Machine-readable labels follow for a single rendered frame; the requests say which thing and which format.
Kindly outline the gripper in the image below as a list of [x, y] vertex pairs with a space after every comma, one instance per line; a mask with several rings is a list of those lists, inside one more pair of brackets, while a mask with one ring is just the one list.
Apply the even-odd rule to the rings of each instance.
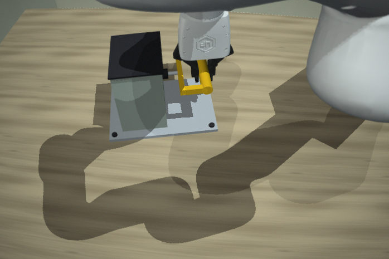
[[196, 83], [199, 82], [199, 68], [195, 60], [207, 60], [212, 81], [218, 63], [233, 53], [227, 11], [214, 19], [195, 19], [186, 13], [180, 13], [178, 44], [173, 52], [173, 58], [191, 67], [191, 76], [195, 78]]

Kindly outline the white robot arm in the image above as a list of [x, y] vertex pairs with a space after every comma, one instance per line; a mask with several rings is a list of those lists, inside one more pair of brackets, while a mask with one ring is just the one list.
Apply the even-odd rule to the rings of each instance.
[[[142, 12], [214, 19], [223, 10], [286, 0], [96, 0]], [[322, 4], [307, 59], [307, 80], [329, 106], [389, 123], [389, 0], [310, 0]]]

